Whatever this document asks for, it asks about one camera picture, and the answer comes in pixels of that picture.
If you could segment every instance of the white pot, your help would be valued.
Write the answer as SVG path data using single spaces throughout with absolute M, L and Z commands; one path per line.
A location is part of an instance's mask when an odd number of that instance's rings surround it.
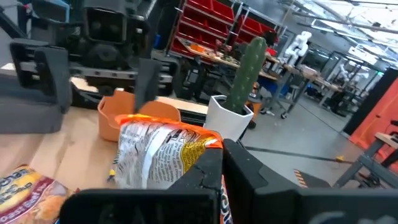
M 223 139 L 228 138 L 237 141 L 253 118 L 254 113 L 247 106 L 244 106 L 246 115 L 229 111 L 218 103 L 225 99 L 226 96 L 224 95 L 210 98 L 206 123 L 203 127 L 218 132 Z

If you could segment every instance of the ceiling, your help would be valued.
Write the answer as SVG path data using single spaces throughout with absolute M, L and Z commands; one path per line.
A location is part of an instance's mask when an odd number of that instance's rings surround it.
M 299 12 L 296 16 L 312 16 L 307 26 L 343 34 L 354 47 L 398 65 L 397 0 L 291 0 L 289 3 Z

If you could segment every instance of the shelving unit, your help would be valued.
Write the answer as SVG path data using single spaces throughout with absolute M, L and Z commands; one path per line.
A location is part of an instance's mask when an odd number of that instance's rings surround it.
M 234 44 L 235 42 L 250 42 L 255 36 L 262 35 L 267 30 L 273 30 L 248 18 L 247 14 L 234 15 L 232 7 L 217 0 L 186 0 L 179 11 L 181 13 L 169 50 L 169 54 L 179 57 L 192 59 L 195 56 L 185 48 L 181 40 L 214 49 L 216 40 L 225 42 L 230 34 L 237 34 L 231 39 L 231 44 Z M 267 49 L 267 51 L 271 55 L 276 54 L 273 49 Z M 202 62 L 213 63 L 204 58 Z

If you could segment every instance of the artificial cactus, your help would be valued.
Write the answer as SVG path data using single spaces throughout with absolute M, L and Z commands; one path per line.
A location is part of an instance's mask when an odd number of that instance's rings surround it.
M 233 86 L 229 91 L 223 107 L 227 110 L 241 114 L 243 106 L 257 81 L 262 64 L 266 59 L 266 40 L 262 37 L 254 38 L 246 47 L 241 58 L 241 66 L 237 69 Z

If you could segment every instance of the packaged food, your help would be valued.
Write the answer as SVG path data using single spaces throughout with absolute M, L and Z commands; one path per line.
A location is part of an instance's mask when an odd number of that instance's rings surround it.
M 223 148 L 220 135 L 199 126 L 140 114 L 121 118 L 119 151 L 109 173 L 127 189 L 167 189 L 205 149 Z M 222 183 L 221 223 L 232 223 Z
M 55 223 L 73 191 L 29 166 L 0 179 L 0 224 Z

